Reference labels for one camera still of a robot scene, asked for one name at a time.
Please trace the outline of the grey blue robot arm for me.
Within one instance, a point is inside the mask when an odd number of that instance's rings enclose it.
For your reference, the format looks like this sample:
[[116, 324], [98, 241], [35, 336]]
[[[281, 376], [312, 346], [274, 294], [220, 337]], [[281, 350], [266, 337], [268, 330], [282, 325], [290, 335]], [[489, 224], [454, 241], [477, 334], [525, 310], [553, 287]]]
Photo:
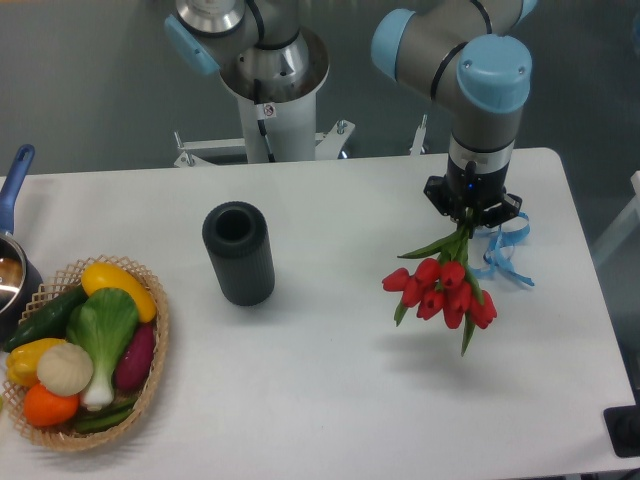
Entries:
[[[447, 1], [420, 15], [387, 14], [371, 41], [376, 68], [449, 110], [446, 173], [424, 192], [458, 223], [495, 227], [516, 217], [504, 182], [530, 92], [532, 58], [509, 31], [531, 1]], [[316, 94], [329, 71], [321, 39], [295, 1], [179, 1], [164, 23], [177, 53], [235, 95], [248, 160], [315, 160]]]

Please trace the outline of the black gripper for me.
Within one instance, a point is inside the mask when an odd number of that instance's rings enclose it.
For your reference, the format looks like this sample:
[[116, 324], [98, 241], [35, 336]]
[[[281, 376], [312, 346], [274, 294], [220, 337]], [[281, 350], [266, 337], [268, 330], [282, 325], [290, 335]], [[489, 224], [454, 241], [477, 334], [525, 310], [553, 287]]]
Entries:
[[522, 207], [521, 197], [506, 193], [507, 171], [507, 166], [490, 173], [470, 171], [449, 158], [446, 175], [430, 176], [423, 192], [441, 215], [461, 220], [470, 207], [482, 226], [493, 228], [516, 218]]

